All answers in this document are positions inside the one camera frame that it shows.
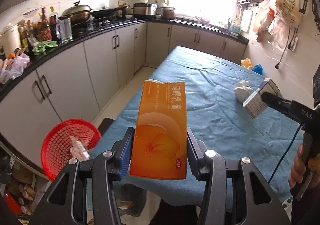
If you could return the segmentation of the person's right hand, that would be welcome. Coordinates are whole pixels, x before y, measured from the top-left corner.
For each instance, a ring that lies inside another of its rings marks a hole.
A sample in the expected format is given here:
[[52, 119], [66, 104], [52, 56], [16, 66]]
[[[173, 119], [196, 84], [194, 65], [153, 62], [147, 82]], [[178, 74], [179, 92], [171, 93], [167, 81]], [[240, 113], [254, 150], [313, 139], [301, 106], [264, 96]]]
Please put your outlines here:
[[[306, 172], [306, 165], [303, 163], [304, 144], [300, 144], [297, 150], [297, 154], [294, 158], [293, 164], [289, 174], [289, 186], [294, 188], [295, 185], [302, 183], [303, 175]], [[319, 184], [320, 173], [320, 160], [319, 157], [311, 158], [308, 162], [308, 168], [310, 171], [314, 171], [313, 178], [308, 186], [309, 189], [316, 187]]]

